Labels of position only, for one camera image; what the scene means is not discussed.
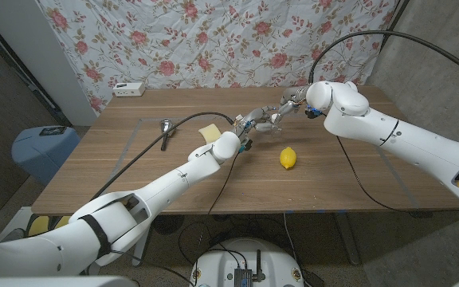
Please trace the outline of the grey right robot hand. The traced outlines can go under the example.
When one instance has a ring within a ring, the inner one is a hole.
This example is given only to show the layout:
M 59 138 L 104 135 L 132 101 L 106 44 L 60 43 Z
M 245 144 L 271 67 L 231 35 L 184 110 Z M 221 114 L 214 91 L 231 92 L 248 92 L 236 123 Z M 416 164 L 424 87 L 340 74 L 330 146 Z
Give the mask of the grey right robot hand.
M 279 124 L 282 118 L 290 112 L 298 112 L 300 106 L 306 101 L 309 86 L 287 88 L 283 91 L 277 111 L 271 115 L 273 124 Z

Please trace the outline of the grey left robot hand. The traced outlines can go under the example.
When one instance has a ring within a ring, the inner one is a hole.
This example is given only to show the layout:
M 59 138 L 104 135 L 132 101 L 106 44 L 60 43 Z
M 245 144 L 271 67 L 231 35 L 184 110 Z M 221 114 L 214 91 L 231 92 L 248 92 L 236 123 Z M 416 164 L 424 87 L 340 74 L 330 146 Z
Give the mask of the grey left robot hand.
M 271 115 L 277 111 L 278 108 L 273 106 L 264 106 L 262 108 L 255 108 L 246 116 L 239 115 L 233 129 L 233 133 L 243 140 L 247 134 L 254 128 L 258 132 L 271 132 L 278 129 L 278 124 L 273 124 Z

